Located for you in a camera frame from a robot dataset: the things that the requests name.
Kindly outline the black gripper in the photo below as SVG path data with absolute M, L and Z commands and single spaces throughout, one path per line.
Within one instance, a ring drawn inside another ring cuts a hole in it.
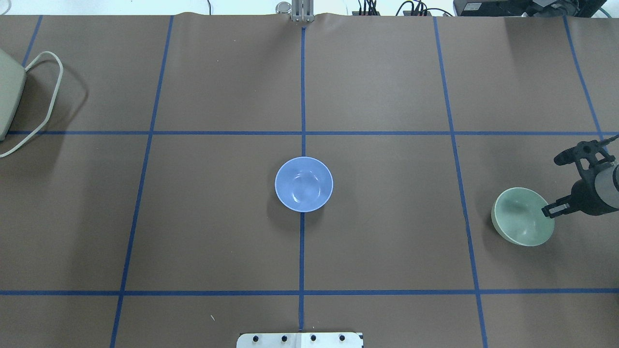
M 573 185 L 571 195 L 560 198 L 554 203 L 549 203 L 542 207 L 541 210 L 546 218 L 557 218 L 577 211 L 590 216 L 601 216 L 618 211 L 617 208 L 604 203 L 599 195 L 588 187 L 584 180 L 578 180 Z

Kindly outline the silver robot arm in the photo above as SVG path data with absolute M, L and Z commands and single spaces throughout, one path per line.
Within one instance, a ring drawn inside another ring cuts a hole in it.
M 570 195 L 541 210 L 547 218 L 556 218 L 578 211 L 590 216 L 601 216 L 617 212 L 618 208 L 618 166 L 611 165 L 596 174 L 586 174 L 575 182 Z

